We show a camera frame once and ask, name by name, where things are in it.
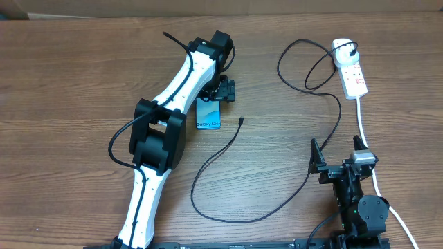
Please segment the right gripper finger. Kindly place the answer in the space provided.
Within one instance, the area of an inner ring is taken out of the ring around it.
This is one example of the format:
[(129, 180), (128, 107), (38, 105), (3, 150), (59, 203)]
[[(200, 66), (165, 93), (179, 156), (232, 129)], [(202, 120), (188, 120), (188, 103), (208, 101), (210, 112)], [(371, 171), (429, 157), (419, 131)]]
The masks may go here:
[(365, 143), (362, 141), (362, 139), (358, 135), (355, 135), (353, 137), (353, 143), (354, 143), (354, 150), (355, 151), (368, 150), (368, 147), (365, 145)]
[(309, 172), (311, 174), (318, 173), (319, 167), (325, 167), (327, 165), (322, 151), (315, 138), (311, 139), (311, 156), (309, 161)]

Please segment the blue Samsung Galaxy smartphone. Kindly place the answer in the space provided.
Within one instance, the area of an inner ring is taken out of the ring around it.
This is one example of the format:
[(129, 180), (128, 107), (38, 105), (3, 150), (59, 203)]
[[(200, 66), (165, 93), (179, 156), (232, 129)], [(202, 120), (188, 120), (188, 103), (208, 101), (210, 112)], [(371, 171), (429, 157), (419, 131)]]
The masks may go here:
[(218, 101), (196, 100), (196, 127), (201, 130), (221, 128), (220, 103)]

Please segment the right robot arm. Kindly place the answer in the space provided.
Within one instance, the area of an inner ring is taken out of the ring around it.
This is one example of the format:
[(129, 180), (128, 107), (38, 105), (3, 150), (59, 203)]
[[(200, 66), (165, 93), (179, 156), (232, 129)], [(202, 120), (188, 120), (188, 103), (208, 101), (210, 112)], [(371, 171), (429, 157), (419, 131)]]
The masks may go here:
[[(338, 211), (317, 225), (307, 239), (307, 248), (389, 248), (389, 240), (381, 238), (386, 231), (389, 202), (376, 195), (365, 195), (361, 181), (373, 175), (377, 156), (353, 137), (354, 150), (340, 165), (328, 165), (316, 141), (311, 140), (309, 171), (319, 175), (320, 184), (333, 185)], [(326, 223), (339, 216), (342, 229), (326, 239), (314, 235)]]

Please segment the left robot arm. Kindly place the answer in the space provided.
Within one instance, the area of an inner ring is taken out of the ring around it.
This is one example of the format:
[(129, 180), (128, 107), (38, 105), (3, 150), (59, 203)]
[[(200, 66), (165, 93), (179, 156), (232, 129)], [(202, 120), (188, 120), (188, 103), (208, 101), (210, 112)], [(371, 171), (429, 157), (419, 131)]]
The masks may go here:
[(183, 44), (186, 58), (169, 85), (153, 100), (140, 99), (134, 118), (110, 140), (131, 130), (128, 166), (134, 186), (124, 226), (110, 248), (148, 248), (163, 187), (177, 167), (186, 143), (187, 112), (195, 100), (235, 101), (235, 83), (224, 75), (232, 64), (235, 46), (230, 35), (216, 31), (211, 39)]

